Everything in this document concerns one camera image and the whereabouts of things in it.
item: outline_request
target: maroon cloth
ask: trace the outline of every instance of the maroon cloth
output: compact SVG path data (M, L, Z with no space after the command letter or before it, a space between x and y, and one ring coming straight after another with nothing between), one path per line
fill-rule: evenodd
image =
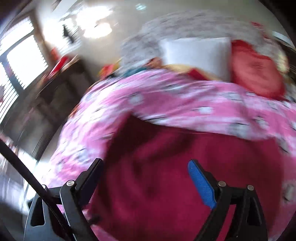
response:
M278 210L281 154L274 139L233 136L157 126L129 116L111 140L105 171L90 213L119 241L192 241L210 213L187 172L197 159L230 186L254 185L267 227ZM229 211L219 240L233 214Z

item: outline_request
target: black cable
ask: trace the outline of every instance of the black cable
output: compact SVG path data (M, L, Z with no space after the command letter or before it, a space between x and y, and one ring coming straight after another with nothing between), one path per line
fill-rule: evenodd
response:
M62 212L59 210L51 196L44 190L42 185L37 181L29 169L22 163L18 156L0 139L0 153L7 161L21 174L21 176L31 185L41 199L46 203L48 208L60 223L62 229L68 235L70 240L73 240L73 235L70 226L66 222Z

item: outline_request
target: pink bedspread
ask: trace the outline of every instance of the pink bedspread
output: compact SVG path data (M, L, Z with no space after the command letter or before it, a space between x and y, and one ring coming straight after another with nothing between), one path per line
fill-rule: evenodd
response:
M95 158L104 159L108 141L130 111L158 125L250 140L276 137L283 154L283 198L268 233L270 240L280 236L296 210L296 104L259 97L233 83L196 82L163 69L98 83L64 125L44 183L61 186ZM100 241L114 240L97 226L93 230Z

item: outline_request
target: metal screw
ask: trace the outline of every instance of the metal screw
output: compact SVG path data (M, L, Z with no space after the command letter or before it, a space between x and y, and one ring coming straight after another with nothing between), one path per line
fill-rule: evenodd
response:
M252 185L248 185L248 189L249 189L250 191L253 191L253 190L254 190L254 187L253 187Z
M220 182L218 182L218 185L219 185L220 187L225 187L225 186L226 186L226 182L224 182L224 181L220 181Z
M67 181L67 186L69 186L69 187L70 187L70 186L73 186L74 183L75 183L75 182L74 182L73 180Z

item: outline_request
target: white pillow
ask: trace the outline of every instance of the white pillow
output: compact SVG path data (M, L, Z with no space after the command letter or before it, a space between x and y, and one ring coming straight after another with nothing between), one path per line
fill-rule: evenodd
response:
M164 64L185 64L230 81L230 38L182 38L160 41Z

